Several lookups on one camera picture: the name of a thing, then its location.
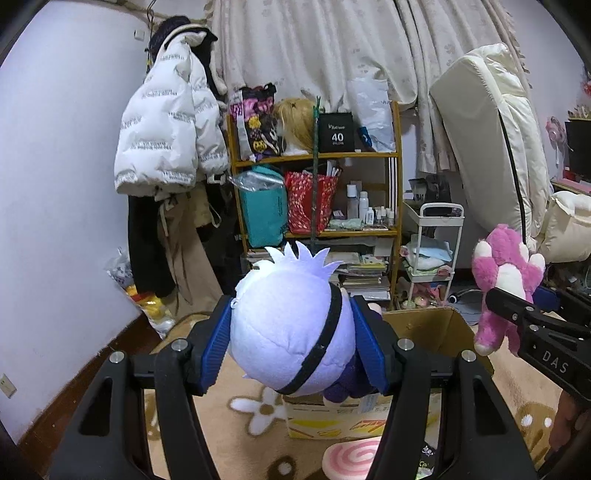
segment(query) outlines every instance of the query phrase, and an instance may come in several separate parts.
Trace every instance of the teal bag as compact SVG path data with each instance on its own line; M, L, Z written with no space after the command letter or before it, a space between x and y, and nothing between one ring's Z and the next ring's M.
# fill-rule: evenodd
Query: teal bag
M275 170L255 166L252 171L283 180ZM287 228L287 189L285 185L271 190L240 190L242 214L252 247L277 247Z

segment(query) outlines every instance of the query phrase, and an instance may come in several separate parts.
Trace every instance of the plush toy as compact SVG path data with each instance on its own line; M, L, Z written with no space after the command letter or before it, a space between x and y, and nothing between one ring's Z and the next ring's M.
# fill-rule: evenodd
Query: plush toy
M329 284L340 262L325 265L328 249L313 257L303 244L297 246L299 258L289 244L285 254L267 247L274 262L257 262L258 269L236 286L230 354L248 377L281 393L295 384L297 390L289 393L294 396L322 392L334 403L363 397L373 388L356 353L349 296ZM335 307L340 309L338 317ZM329 309L338 323L332 338L329 335L326 345L319 347ZM301 370L313 348L322 350L323 356L306 378Z
M544 266L544 257L541 254L530 257L520 235L507 225L498 225L486 240L478 242L472 259L472 273L484 296L474 338L477 353L490 355L501 347L506 335L509 350L517 355L520 344L517 327L488 310L486 292L498 287L532 302L532 293L542 282Z

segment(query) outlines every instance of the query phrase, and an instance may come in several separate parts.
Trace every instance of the white curtain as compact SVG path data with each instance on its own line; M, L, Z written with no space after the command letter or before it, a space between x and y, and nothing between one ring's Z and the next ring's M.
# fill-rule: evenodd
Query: white curtain
M393 0L214 0L218 73L230 92L273 82L276 100L319 95L327 111L348 109L346 82L386 79L401 109L417 78Z
M509 47L529 92L512 20L499 0L395 1L411 45L418 82L418 169L428 173L455 170L453 152L429 88L465 53L503 42Z

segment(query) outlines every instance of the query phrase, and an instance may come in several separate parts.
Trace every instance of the floor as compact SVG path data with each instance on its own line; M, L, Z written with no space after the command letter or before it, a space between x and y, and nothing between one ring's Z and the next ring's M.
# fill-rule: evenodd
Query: floor
M477 288L473 283L457 282L452 285L450 294L466 290L468 288ZM458 312L462 314L466 323L470 326L478 324L480 312L482 310L482 294L481 293L467 293L456 304L450 304Z

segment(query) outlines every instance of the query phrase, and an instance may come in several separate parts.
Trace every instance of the red shopping bag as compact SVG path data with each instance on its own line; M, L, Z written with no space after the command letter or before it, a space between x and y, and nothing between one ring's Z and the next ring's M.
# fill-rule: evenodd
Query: red shopping bag
M332 199L335 195L338 177L318 175L316 197L316 231L326 228L332 213ZM285 175L287 188L287 223L291 233L311 232L312 218L312 174L306 171L290 171Z

